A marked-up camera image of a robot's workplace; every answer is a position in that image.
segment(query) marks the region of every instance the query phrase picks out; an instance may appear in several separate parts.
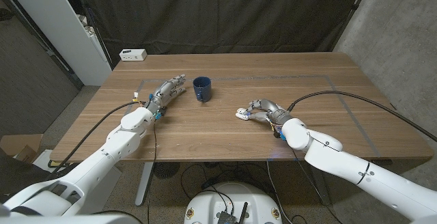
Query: wooden table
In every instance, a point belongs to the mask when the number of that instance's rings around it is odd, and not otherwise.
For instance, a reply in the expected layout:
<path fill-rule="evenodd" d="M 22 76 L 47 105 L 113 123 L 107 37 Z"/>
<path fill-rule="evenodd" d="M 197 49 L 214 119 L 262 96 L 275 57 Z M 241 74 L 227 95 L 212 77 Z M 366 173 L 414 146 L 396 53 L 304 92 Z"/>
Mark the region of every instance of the wooden table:
<path fill-rule="evenodd" d="M 323 90 L 351 92 L 390 107 L 388 100 L 344 53 L 258 53 L 149 55 L 145 61 L 120 62 L 51 154 L 62 160 L 107 112 L 139 99 L 163 81 L 186 74 L 186 92 L 169 104 L 156 123 L 157 161 L 292 160 L 286 142 L 275 139 L 270 125 L 236 118 L 238 108 L 267 98 L 288 107 L 297 98 Z M 212 79 L 212 99 L 198 102 L 192 80 Z M 122 116 L 108 117 L 71 161 L 96 151 Z M 362 158 L 430 158 L 432 149 L 403 121 L 361 100 L 327 94 L 299 102 L 292 115 L 308 128 L 329 134 L 343 149 Z M 126 160 L 154 159 L 153 130 Z"/>

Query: black cable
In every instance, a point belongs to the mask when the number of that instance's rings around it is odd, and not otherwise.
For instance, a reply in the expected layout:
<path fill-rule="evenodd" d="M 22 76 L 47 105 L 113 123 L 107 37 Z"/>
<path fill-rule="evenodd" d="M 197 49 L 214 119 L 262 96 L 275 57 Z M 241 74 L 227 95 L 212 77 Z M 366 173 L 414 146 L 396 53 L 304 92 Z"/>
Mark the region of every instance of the black cable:
<path fill-rule="evenodd" d="M 190 167 L 187 167 L 187 168 L 182 172 L 182 175 L 180 176 L 180 186 L 182 187 L 182 190 L 184 191 L 186 197 L 187 197 L 190 201 L 191 201 L 192 198 L 191 198 L 191 197 L 188 195 L 188 193 L 185 191 L 185 188 L 184 188 L 184 184 L 183 184 L 183 182 L 182 182 L 182 179 L 183 179 L 183 177 L 184 177 L 185 172 L 186 172 L 187 170 L 189 170 L 190 168 L 194 167 L 194 166 L 199 166 L 199 167 L 201 167 L 201 168 L 203 169 L 203 174 L 206 176 L 205 169 L 204 169 L 201 165 L 198 165 L 198 164 L 191 165 Z"/>
<path fill-rule="evenodd" d="M 155 129 L 155 124 L 153 124 L 153 134 L 155 136 L 155 157 L 153 158 L 153 166 L 155 165 L 156 162 L 156 144 L 157 144 L 157 140 L 156 140 L 156 129 Z M 150 188 L 152 187 L 152 181 L 153 181 L 153 176 L 154 174 L 152 174 L 152 179 L 150 179 L 150 185 L 147 188 L 147 194 L 148 194 L 148 198 L 147 198 L 147 224 L 149 224 L 149 213 L 150 213 Z"/>
<path fill-rule="evenodd" d="M 83 144 L 83 142 L 88 138 L 88 136 L 105 120 L 108 118 L 108 116 L 110 116 L 110 114 L 118 111 L 119 109 L 123 108 L 123 107 L 127 107 L 128 105 L 131 104 L 138 104 L 138 102 L 129 102 L 126 104 L 123 104 L 117 108 L 115 108 L 112 111 L 109 111 L 96 125 L 94 125 L 93 128 L 91 128 L 91 130 L 81 139 L 81 141 L 79 141 L 79 143 L 76 145 L 76 147 L 74 147 L 74 149 L 69 153 L 69 155 L 67 157 L 65 157 L 65 159 L 55 168 L 55 170 L 53 170 L 53 172 L 51 172 L 44 181 L 50 180 L 58 171 L 60 168 L 62 168 L 65 163 L 68 161 L 68 159 L 70 159 L 73 154 L 79 149 L 79 147 Z"/>
<path fill-rule="evenodd" d="M 149 102 L 148 102 L 147 106 L 145 107 L 146 109 L 149 108 L 149 105 L 150 105 L 151 101 L 152 101 L 152 99 L 149 98 Z"/>
<path fill-rule="evenodd" d="M 232 201 L 232 199 L 230 198 L 230 197 L 228 197 L 226 194 L 224 194 L 224 193 L 222 193 L 222 192 L 219 192 L 219 191 L 217 191 L 217 190 L 215 190 L 215 191 L 213 191 L 213 190 L 203 190 L 202 192 L 213 192 L 213 193 L 218 193 L 219 195 L 224 195 L 225 197 L 227 197 L 229 200 L 230 200 L 230 202 L 231 202 L 231 205 L 232 205 L 232 210 L 231 210 L 231 215 L 234 213 L 234 203 L 233 203 L 233 201 Z"/>
<path fill-rule="evenodd" d="M 295 215 L 292 217 L 292 222 L 293 222 L 293 220 L 294 220 L 296 217 L 300 217 L 300 218 L 302 218 L 302 220 L 305 222 L 305 224 L 307 224 L 307 220 L 305 220 L 305 218 L 303 218 L 303 216 L 301 216 L 300 214 L 295 214 Z"/>
<path fill-rule="evenodd" d="M 279 208 L 281 209 L 281 212 L 282 212 L 283 216 L 285 217 L 285 219 L 288 221 L 288 223 L 293 224 L 293 222 L 290 220 L 290 218 L 288 218 L 287 213 L 285 213 L 284 209 L 282 208 L 281 200 L 279 200 L 278 192 L 276 191 L 276 187 L 274 187 L 273 179 L 272 179 L 272 176 L 270 175 L 270 167 L 268 166 L 268 160 L 266 161 L 266 166 L 267 166 L 267 172 L 268 172 L 268 179 L 272 183 L 272 186 L 274 189 L 274 194 L 276 195 L 276 199 L 278 200 Z"/>
<path fill-rule="evenodd" d="M 223 172 L 223 169 L 221 168 L 221 164 L 220 163 L 218 163 L 218 168 L 220 169 L 220 171 Z"/>
<path fill-rule="evenodd" d="M 131 214 L 131 213 L 127 213 L 127 212 L 122 211 L 122 210 L 104 210 L 104 211 L 99 211 L 99 212 L 95 212 L 95 213 L 92 213 L 92 214 L 108 214 L 108 213 L 120 213 L 120 214 L 125 214 L 125 215 L 128 215 L 128 216 L 133 217 L 133 218 L 136 219 L 140 224 L 143 224 L 143 222 L 142 222 L 140 219 L 138 219 L 135 215 L 133 215 L 133 214 Z"/>
<path fill-rule="evenodd" d="M 182 190 L 184 191 L 186 197 L 187 197 L 190 201 L 191 201 L 192 197 L 190 197 L 190 196 L 188 195 L 188 193 L 185 191 L 184 183 L 183 183 L 182 180 L 183 180 L 183 177 L 184 177 L 185 172 L 186 172 L 187 170 L 189 170 L 191 167 L 194 167 L 194 166 L 199 166 L 199 167 L 202 168 L 202 170 L 203 170 L 203 175 L 205 176 L 205 181 L 208 181 L 208 177 L 206 177 L 206 171 L 205 171 L 205 169 L 202 167 L 202 165 L 199 165 L 199 164 L 191 165 L 190 167 L 187 167 L 187 168 L 182 172 L 182 175 L 180 176 L 180 186 L 182 187 Z M 225 212 L 227 212 L 227 205 L 226 205 L 226 201 L 225 201 L 225 199 L 222 197 L 222 195 L 220 195 L 220 193 L 217 191 L 217 189 L 216 189 L 214 186 L 211 185 L 211 187 L 215 190 L 216 193 L 218 193 L 218 195 L 219 195 L 219 196 L 221 197 L 221 199 L 223 200 L 223 203 L 225 203 Z M 234 211 L 234 204 L 232 204 L 232 210 L 231 210 L 231 213 L 232 213 L 233 211 Z"/>
<path fill-rule="evenodd" d="M 307 173 L 307 172 L 305 171 L 305 169 L 303 168 L 303 166 L 302 166 L 302 164 L 300 163 L 300 161 L 299 161 L 299 159 L 298 159 L 296 153 L 294 152 L 294 149 L 293 149 L 293 148 L 292 148 L 292 151 L 293 151 L 294 157 L 295 157 L 296 160 L 298 161 L 298 164 L 299 164 L 300 168 L 302 169 L 303 173 L 304 173 L 305 176 L 307 177 L 307 179 L 308 179 L 310 185 L 313 186 L 314 190 L 316 191 L 317 195 L 319 196 L 320 201 L 322 202 L 322 205 L 325 206 L 325 207 L 328 209 L 328 211 L 330 212 L 330 214 L 331 214 L 331 215 L 332 215 L 332 216 L 333 216 L 333 217 L 334 217 L 334 218 L 335 218 L 335 219 L 336 219 L 340 224 L 343 224 L 343 223 L 338 219 L 338 217 L 337 217 L 337 216 L 336 216 L 336 215 L 331 211 L 331 209 L 330 209 L 328 206 L 326 206 L 326 205 L 323 204 L 323 198 L 322 198 L 322 196 L 320 195 L 319 190 L 317 190 L 317 187 L 315 187 L 314 182 L 310 179 L 308 173 Z"/>
<path fill-rule="evenodd" d="M 256 165 L 256 164 L 254 164 L 254 163 L 246 163 L 246 162 L 243 162 L 243 165 L 246 167 L 246 170 L 247 170 L 247 173 L 248 173 L 250 179 L 251 179 L 252 181 L 254 181 L 254 183 L 257 183 L 257 184 L 258 184 L 258 186 L 257 186 L 258 188 L 261 188 L 265 193 L 274 193 L 274 190 L 273 190 L 272 185 L 269 184 L 269 183 L 265 183 L 265 182 L 263 183 L 263 182 L 260 182 L 259 180 L 256 180 L 256 179 L 252 176 L 252 174 L 251 174 L 251 172 L 250 172 L 250 170 L 249 170 L 249 168 L 248 168 L 247 166 L 248 166 L 248 165 L 257 166 L 257 167 L 259 167 L 260 169 L 263 169 L 264 172 L 266 173 L 266 175 L 268 176 L 268 172 L 267 172 L 263 167 L 261 167 L 261 166 L 259 166 L 259 165 Z"/>
<path fill-rule="evenodd" d="M 255 163 L 246 163 L 246 162 L 243 162 L 243 165 L 253 165 L 253 166 L 256 166 L 256 167 L 259 167 L 260 169 L 262 169 L 265 173 L 266 173 L 266 175 L 268 175 L 268 173 L 267 173 L 267 171 L 263 168 L 263 167 L 261 167 L 261 166 L 259 166 L 259 165 L 256 165 Z M 236 175 L 237 175 L 237 169 L 236 169 L 236 165 L 225 165 L 225 166 L 227 166 L 227 167 L 235 167 L 235 169 L 233 169 L 233 170 L 231 170 L 231 169 L 227 169 L 227 170 L 223 170 L 223 169 L 221 169 L 221 173 L 219 173 L 217 176 L 214 176 L 213 178 L 215 178 L 215 179 L 219 179 L 223 174 L 225 174 L 225 173 L 228 173 L 228 172 L 230 172 L 230 173 L 233 173 L 234 174 L 234 178 L 238 178 L 238 177 L 236 177 Z M 251 174 L 250 174 L 250 171 L 249 171 L 249 169 L 247 169 L 247 172 L 248 172 L 248 174 L 249 174 L 249 177 L 250 177 L 250 179 L 252 180 L 252 182 L 247 182 L 247 183 L 249 183 L 249 184 L 254 184 L 254 183 L 256 183 L 257 184 L 257 188 L 261 188 L 264 192 L 266 192 L 266 193 L 271 193 L 271 192 L 274 192 L 273 190 L 272 190 L 272 186 L 271 185 L 269 185 L 268 184 L 268 191 L 266 190 L 266 187 L 264 186 L 264 184 L 263 183 L 261 183 L 259 180 L 256 180 L 255 178 L 253 178 L 253 177 L 251 177 Z"/>
<path fill-rule="evenodd" d="M 411 122 L 408 118 L 404 117 L 403 115 L 400 115 L 399 113 L 397 113 L 397 112 L 391 110 L 391 109 L 388 108 L 388 107 L 385 107 L 384 105 L 382 105 L 382 104 L 380 104 L 380 103 L 378 103 L 378 102 L 375 102 L 375 101 L 373 101 L 373 100 L 370 100 L 370 99 L 368 99 L 368 98 L 364 98 L 364 97 L 361 97 L 361 96 L 358 96 L 358 95 L 355 95 L 355 94 L 350 94 L 350 93 L 347 93 L 347 92 L 341 92 L 341 91 L 322 91 L 322 92 L 316 92 L 316 93 L 308 94 L 308 95 L 303 96 L 302 98 L 299 98 L 299 99 L 297 99 L 296 101 L 294 101 L 294 102 L 293 102 L 293 103 L 288 107 L 287 111 L 288 111 L 288 112 L 291 112 L 292 109 L 294 108 L 294 106 L 295 106 L 298 102 L 304 100 L 305 98 L 310 98 L 310 97 L 317 96 L 317 95 L 321 95 L 321 94 L 341 94 L 341 95 L 344 95 L 344 96 L 349 96 L 349 97 L 353 97 L 353 98 L 358 98 L 359 100 L 362 100 L 362 101 L 368 102 L 368 103 L 370 103 L 370 104 L 373 104 L 373 105 L 375 105 L 375 106 L 377 106 L 377 107 L 379 107 L 379 108 L 381 108 L 381 109 L 383 109 L 383 110 L 389 112 L 391 115 L 394 115 L 395 117 L 401 119 L 402 121 L 408 123 L 409 125 L 413 126 L 413 127 L 416 128 L 417 130 L 421 131 L 424 135 L 428 136 L 429 138 L 431 138 L 432 140 L 434 140 L 435 142 L 437 142 L 437 137 L 436 137 L 436 136 L 434 136 L 432 133 L 426 131 L 424 128 L 420 127 L 419 125 L 415 124 L 414 122 Z"/>

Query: white power strip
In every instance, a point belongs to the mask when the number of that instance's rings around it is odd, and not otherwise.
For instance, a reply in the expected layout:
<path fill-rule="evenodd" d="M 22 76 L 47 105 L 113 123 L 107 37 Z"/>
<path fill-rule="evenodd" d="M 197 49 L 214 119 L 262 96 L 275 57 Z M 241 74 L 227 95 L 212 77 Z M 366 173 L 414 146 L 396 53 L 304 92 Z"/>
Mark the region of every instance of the white power strip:
<path fill-rule="evenodd" d="M 143 61 L 147 53 L 144 49 L 123 49 L 119 55 L 123 61 Z"/>

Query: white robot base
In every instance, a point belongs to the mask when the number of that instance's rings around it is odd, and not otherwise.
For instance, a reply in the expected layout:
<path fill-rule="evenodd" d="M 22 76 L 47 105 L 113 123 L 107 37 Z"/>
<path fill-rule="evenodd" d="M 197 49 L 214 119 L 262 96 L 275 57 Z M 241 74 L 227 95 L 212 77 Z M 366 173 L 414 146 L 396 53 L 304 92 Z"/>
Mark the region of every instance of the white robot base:
<path fill-rule="evenodd" d="M 231 217 L 233 220 L 229 222 L 229 219 L 224 221 L 223 215 L 225 211 L 225 203 L 221 199 L 218 193 L 212 187 L 197 194 L 189 203 L 186 208 L 184 216 L 184 224 L 280 224 L 282 223 L 281 213 L 278 205 L 274 200 L 268 196 L 265 192 L 258 188 L 241 182 L 223 182 L 214 185 L 215 189 L 226 194 L 234 203 L 234 211 Z M 227 213 L 231 214 L 232 204 L 230 200 L 222 195 L 226 202 Z M 244 214 L 242 214 L 244 203 L 247 202 L 247 208 Z M 245 216 L 243 222 L 240 221 L 240 217 Z"/>

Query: black curtain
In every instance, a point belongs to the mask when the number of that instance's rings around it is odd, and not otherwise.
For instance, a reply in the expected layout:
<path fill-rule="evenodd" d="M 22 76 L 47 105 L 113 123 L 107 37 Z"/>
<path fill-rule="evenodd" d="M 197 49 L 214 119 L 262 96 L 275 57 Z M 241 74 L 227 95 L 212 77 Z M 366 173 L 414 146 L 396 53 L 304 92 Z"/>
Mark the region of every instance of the black curtain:
<path fill-rule="evenodd" d="M 328 51 L 355 0 L 84 0 L 115 64 L 148 54 Z"/>

